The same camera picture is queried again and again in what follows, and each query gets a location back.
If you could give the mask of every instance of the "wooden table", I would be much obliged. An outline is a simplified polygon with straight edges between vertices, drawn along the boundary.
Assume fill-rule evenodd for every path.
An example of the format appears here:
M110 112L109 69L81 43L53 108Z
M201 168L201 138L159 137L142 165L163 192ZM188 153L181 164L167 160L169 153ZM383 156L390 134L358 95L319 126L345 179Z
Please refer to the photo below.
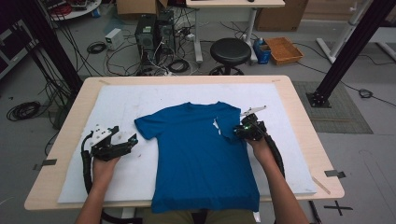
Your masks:
M283 7L285 2L283 0L255 0L249 2L248 0L211 0L211 1L191 1L186 0L187 7L197 8L195 11L195 38L194 38L194 50L195 50L195 61L202 63L202 51L201 43L199 39L199 22L212 18L212 15L217 15L214 21L248 21L247 34L244 36L245 42L251 45L250 38L253 31L254 20L256 19L256 13L258 7ZM243 9L250 8L249 15L243 15L242 20L238 16ZM254 50L251 50L251 63L257 62L256 54Z
M167 85L167 84L234 84L274 83L295 132L300 149L311 172L318 192L297 196L298 200L338 199L344 196L339 179L327 177L324 171L333 170L332 164L318 139L309 117L286 76L241 77L90 77L85 80L76 101L67 116L47 160L57 160L55 165L43 166L25 202L27 210L80 208L82 203L57 203L72 154L83 133L86 121L95 105L98 92L105 85ZM262 202L271 201L261 197ZM150 202L106 203L112 207L150 206Z

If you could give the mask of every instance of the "black stool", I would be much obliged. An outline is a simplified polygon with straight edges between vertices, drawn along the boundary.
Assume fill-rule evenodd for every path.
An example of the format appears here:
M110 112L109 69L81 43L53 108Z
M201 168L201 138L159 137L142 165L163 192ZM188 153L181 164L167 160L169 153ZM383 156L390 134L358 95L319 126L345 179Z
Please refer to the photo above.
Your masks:
M250 46L241 39L222 38L216 41L210 48L210 54L218 63L218 66L209 72L210 76L230 75L231 70L235 70L234 75L244 75L235 66L248 61L251 55Z

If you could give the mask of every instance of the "computer tower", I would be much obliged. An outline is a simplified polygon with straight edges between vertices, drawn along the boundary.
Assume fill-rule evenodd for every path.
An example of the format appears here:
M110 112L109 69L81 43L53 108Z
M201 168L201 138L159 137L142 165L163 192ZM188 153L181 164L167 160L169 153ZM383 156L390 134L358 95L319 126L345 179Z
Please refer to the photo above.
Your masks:
M158 29L163 42L164 54L173 54L176 51L174 11L163 10L158 17Z
M157 64L160 59L161 50L157 48L160 43L157 27L157 16L155 14L143 14L134 32L137 48L143 65Z

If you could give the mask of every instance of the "gray mat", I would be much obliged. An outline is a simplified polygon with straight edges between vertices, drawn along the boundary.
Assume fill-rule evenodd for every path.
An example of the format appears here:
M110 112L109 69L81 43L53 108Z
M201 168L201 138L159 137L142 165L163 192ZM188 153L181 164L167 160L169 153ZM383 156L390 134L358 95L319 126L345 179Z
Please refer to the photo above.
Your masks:
M307 92L314 92L320 82L293 82L308 117L317 133L373 133L342 84L329 98L332 108L311 107Z

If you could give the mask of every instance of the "forearm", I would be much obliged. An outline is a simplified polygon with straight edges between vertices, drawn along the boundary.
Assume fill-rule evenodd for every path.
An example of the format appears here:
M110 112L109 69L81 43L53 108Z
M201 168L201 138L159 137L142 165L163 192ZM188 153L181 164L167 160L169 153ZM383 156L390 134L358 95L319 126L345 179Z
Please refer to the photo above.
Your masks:
M265 160L261 164L268 179L276 223L308 223L303 209L297 202L285 178L280 173L274 157L272 155L265 157Z
M106 191L92 188L76 221L77 224L98 224L100 222L102 207Z

